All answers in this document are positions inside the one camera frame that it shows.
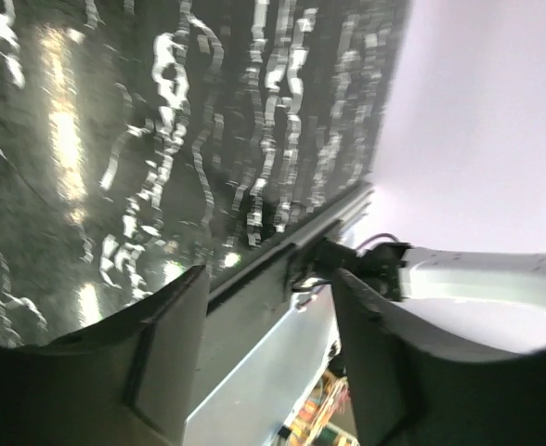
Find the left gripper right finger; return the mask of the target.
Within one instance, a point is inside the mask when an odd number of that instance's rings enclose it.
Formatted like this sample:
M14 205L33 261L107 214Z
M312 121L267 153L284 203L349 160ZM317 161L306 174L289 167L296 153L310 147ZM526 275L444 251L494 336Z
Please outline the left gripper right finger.
M331 290L361 444L546 445L546 348L451 334L344 269Z

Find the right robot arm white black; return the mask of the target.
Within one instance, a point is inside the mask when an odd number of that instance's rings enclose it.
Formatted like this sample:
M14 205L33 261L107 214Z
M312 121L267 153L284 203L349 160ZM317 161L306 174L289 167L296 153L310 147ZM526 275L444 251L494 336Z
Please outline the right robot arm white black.
M546 253L473 253L435 250L375 234L356 248L330 236L301 248L288 272L295 293L308 293L345 269L382 296L453 298L546 309Z

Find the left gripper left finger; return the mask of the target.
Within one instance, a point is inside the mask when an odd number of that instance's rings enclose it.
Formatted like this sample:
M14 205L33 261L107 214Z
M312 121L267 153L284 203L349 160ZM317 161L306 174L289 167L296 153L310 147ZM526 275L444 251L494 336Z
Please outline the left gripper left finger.
M41 347L0 347L0 445L178 445L206 319L195 266Z

